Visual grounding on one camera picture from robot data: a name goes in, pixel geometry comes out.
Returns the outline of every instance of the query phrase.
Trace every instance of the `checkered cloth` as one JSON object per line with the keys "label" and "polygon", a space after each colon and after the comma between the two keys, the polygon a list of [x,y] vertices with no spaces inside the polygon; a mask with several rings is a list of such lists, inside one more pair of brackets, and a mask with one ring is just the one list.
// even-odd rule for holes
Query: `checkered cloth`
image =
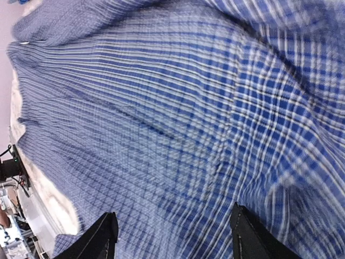
{"label": "checkered cloth", "polygon": [[[229,258],[235,201],[303,258],[345,249],[344,4],[45,0],[14,28],[19,145],[118,258]],[[77,237],[60,236],[56,254]]]}

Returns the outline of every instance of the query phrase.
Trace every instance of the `white wall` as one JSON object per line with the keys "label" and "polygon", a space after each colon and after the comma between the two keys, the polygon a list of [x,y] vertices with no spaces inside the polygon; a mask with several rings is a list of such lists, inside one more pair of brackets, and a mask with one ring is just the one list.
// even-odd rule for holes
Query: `white wall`
{"label": "white wall", "polygon": [[6,47],[13,41],[11,27],[22,15],[23,9],[18,3],[7,4],[7,0],[0,0],[0,153],[10,141],[12,67],[6,55]]}

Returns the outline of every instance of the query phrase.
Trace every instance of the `black device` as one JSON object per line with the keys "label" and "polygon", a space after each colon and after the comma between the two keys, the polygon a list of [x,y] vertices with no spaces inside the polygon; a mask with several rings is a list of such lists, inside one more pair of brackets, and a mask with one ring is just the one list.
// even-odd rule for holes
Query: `black device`
{"label": "black device", "polygon": [[[1,157],[6,153],[10,153],[12,159],[1,161]],[[5,182],[7,178],[15,180],[23,188],[25,195],[29,197],[26,191],[30,187],[29,175],[19,156],[16,145],[8,145],[7,149],[0,154],[0,183]]]}
{"label": "black device", "polygon": [[237,202],[230,217],[235,259],[300,259],[280,243],[246,207]]}
{"label": "black device", "polygon": [[54,259],[113,259],[118,235],[116,214],[104,213],[74,244]]}

